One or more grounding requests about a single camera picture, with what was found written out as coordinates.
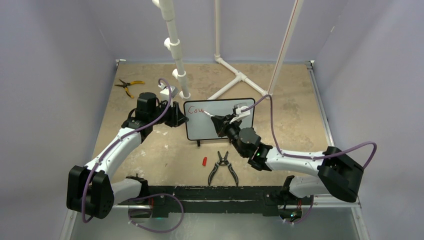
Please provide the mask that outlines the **black framed whiteboard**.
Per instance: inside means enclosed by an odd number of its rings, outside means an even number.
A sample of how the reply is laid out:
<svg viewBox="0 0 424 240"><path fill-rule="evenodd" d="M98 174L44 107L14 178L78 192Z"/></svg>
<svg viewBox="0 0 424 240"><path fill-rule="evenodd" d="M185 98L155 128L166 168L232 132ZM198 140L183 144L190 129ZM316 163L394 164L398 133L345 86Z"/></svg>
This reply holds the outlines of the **black framed whiteboard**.
<svg viewBox="0 0 424 240"><path fill-rule="evenodd" d="M188 118L186 122L187 139L190 141L217 140L217 135L211 115L226 116L233 113L233 108L238 104L248 107L255 103L251 97L213 99L213 100L191 100L183 104L184 115Z"/></svg>

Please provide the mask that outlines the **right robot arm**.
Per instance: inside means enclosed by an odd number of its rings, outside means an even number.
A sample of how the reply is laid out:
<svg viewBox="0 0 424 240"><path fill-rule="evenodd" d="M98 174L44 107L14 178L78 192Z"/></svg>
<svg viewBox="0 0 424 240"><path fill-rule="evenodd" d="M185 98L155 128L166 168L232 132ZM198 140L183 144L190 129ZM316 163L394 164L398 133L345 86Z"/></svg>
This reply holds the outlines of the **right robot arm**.
<svg viewBox="0 0 424 240"><path fill-rule="evenodd" d="M235 150L258 171L293 171L307 177L286 179L280 196L288 204L310 195L330 194L348 203L357 200L364 167L339 148L299 152L278 150L261 142L252 127L241 128L232 115L214 115L210 119L219 137L227 137Z"/></svg>

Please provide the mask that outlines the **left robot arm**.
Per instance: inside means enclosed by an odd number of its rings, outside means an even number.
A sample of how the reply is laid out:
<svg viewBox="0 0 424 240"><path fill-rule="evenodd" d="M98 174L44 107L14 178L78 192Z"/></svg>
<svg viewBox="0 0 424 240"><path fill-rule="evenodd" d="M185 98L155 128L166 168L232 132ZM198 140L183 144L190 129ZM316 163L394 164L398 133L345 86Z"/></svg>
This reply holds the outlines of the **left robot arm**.
<svg viewBox="0 0 424 240"><path fill-rule="evenodd" d="M161 91L163 100L152 92L143 92L122 123L117 136L94 159L84 166L75 165L68 174L66 206L69 210L105 218L114 205L132 200L138 205L149 199L148 181L139 176L128 176L111 183L124 160L139 147L153 131L154 125L179 127L188 121L181 112L174 94Z"/></svg>

